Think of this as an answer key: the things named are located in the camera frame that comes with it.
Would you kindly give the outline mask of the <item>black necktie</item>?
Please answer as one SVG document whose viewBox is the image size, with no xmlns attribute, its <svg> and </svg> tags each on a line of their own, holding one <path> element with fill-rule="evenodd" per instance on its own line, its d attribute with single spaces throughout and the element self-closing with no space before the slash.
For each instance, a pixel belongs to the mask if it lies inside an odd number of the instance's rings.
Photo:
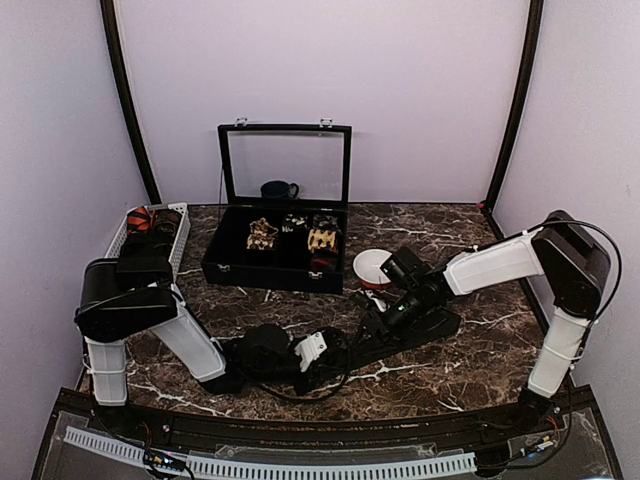
<svg viewBox="0 0 640 480">
<path fill-rule="evenodd" d="M 377 312 L 366 313 L 351 341 L 352 367 L 358 368 L 397 353 L 456 334 L 461 317 L 447 309 L 435 309 L 417 320 L 391 327 Z"/>
</svg>

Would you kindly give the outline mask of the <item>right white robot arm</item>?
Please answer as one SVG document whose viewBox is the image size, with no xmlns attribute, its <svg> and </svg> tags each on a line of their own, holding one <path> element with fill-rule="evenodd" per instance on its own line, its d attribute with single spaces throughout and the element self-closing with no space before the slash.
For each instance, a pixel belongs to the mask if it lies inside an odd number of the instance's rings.
<svg viewBox="0 0 640 480">
<path fill-rule="evenodd" d="M 622 256 L 606 231 L 556 210 L 533 227 L 464 250 L 439 266 L 402 247 L 379 270 L 403 294 L 383 312 L 369 309 L 361 320 L 356 345 L 372 360 L 453 333 L 460 318 L 447 305 L 457 297 L 531 278 L 545 281 L 552 317 L 524 387 L 531 396 L 510 413 L 511 426 L 530 434 L 547 420 L 546 400 L 581 359 L 591 330 L 617 293 Z"/>
</svg>

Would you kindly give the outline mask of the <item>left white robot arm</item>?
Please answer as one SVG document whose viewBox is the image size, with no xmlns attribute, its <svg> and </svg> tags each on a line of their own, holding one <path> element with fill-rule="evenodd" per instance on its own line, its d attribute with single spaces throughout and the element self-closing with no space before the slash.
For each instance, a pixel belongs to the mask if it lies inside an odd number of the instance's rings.
<svg viewBox="0 0 640 480">
<path fill-rule="evenodd" d="M 294 340 L 283 328 L 264 324 L 220 342 L 188 306 L 164 257 L 90 262 L 74 322 L 101 417 L 120 436 L 141 427 L 140 412 L 127 403 L 126 374 L 126 341 L 138 333 L 155 335 L 214 395 L 239 394 L 247 385 L 269 392 L 276 383 L 291 386 L 290 402 L 313 403 L 311 391 L 333 377 L 347 380 L 353 365 L 346 335 L 332 327 Z"/>
</svg>

